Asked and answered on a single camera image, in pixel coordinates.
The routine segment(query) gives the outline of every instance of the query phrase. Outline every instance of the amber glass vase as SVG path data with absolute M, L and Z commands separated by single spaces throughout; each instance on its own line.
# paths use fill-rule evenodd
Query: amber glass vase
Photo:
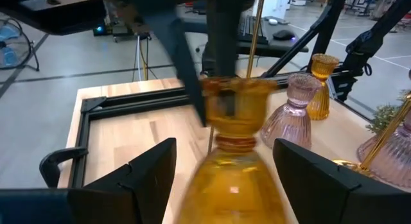
M 377 140 L 378 136 L 375 135 L 358 148 L 357 154 L 361 162 Z M 411 187 L 411 112 L 405 117 L 403 125 L 397 127 L 390 136 L 369 169 L 377 177 L 392 184 Z
M 260 131 L 267 147 L 273 148 L 274 141 L 282 138 L 311 149 L 311 121 L 306 107 L 319 88 L 321 83 L 308 74 L 288 78 L 287 102 L 273 112 Z
M 202 83 L 218 147 L 194 174 L 176 223 L 286 223 L 277 186 L 253 151 L 275 82 L 207 78 Z
M 307 106 L 308 114 L 312 120 L 322 120 L 329 114 L 329 92 L 326 83 L 328 76 L 333 73 L 339 60 L 333 56 L 325 54 L 313 55 L 313 65 L 311 71 L 321 82 L 321 88 Z

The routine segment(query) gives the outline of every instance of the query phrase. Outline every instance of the black aluminum frame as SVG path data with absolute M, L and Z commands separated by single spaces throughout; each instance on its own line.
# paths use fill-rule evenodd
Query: black aluminum frame
M 288 86 L 287 78 L 291 74 L 295 73 L 278 74 L 269 80 L 277 80 L 278 86 L 281 89 L 285 89 Z M 331 77 L 336 77 L 339 74 L 341 73 L 332 74 Z M 345 105 L 342 101 L 338 99 L 336 101 L 369 121 L 369 119 L 353 110 L 350 106 Z M 109 98 L 103 96 L 84 99 L 82 101 L 75 147 L 50 153 L 40 163 L 40 172 L 48 187 L 57 186 L 60 177 L 58 164 L 69 159 L 72 159 L 73 163 L 71 165 L 68 187 L 81 188 L 84 186 L 91 121 L 183 105 L 189 105 L 189 98 L 183 87 Z

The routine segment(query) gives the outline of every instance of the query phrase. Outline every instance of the wooden table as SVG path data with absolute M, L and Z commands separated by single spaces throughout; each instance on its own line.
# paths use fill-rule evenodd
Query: wooden table
M 177 79 L 170 78 L 80 89 L 74 106 L 67 147 L 73 147 L 75 144 L 83 99 L 173 87 L 180 87 L 180 83 Z M 268 115 L 285 102 L 285 92 L 272 94 L 268 103 Z M 330 103 L 329 117 L 324 121 L 312 121 L 311 125 L 312 151 L 328 159 L 358 162 L 357 147 L 372 137 L 364 127 L 367 125 L 365 120 L 335 101 Z M 209 128 L 200 127 L 191 105 L 93 121 L 90 128 L 85 184 L 126 164 L 168 137 L 177 138 L 177 165 L 163 223 L 173 223 L 190 177 L 207 154 Z M 270 168 L 277 185 L 280 185 L 289 223 L 297 223 L 279 181 L 271 150 L 259 142 L 256 151 Z M 59 187 L 67 186 L 70 167 L 71 161 L 63 164 Z

